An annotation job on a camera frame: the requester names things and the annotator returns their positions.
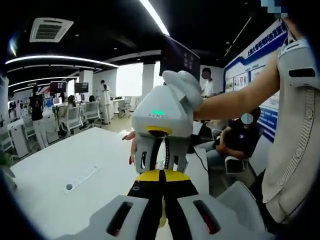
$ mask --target woman's hand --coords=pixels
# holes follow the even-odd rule
[[[130,158],[129,158],[129,164],[135,163],[135,153],[137,152],[137,140],[136,140],[136,132],[132,131],[128,135],[124,136],[122,140],[132,140],[131,143],[131,150],[130,150]]]

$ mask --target jeans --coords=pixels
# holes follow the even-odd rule
[[[196,146],[197,148],[205,149],[206,151],[206,160],[208,162],[208,170],[214,169],[217,166],[224,166],[226,156],[221,155],[214,148],[214,142],[209,141]]]

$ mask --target woman with long hair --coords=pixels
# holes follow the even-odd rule
[[[41,149],[49,147],[46,128],[43,122],[44,100],[42,96],[38,94],[38,85],[33,86],[29,107],[31,110],[31,118],[36,140],[38,141]]]

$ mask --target sticker on table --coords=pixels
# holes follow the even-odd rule
[[[94,165],[86,170],[83,171],[82,174],[79,174],[78,177],[75,177],[74,179],[70,180],[66,183],[64,186],[64,193],[68,195],[71,193],[74,189],[76,189],[80,184],[82,184],[85,180],[90,178],[93,174],[95,174],[98,171],[98,166]]]

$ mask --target computer monitor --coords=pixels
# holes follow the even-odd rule
[[[62,104],[62,98],[61,97],[55,97],[53,98],[53,106],[58,106]]]
[[[161,50],[160,73],[166,70],[173,72],[186,71],[200,81],[200,57],[193,51],[169,36],[164,37]]]
[[[67,91],[66,81],[52,81],[50,82],[50,94],[60,94]]]
[[[88,82],[75,82],[74,83],[74,93],[83,94],[89,92],[89,83]]]

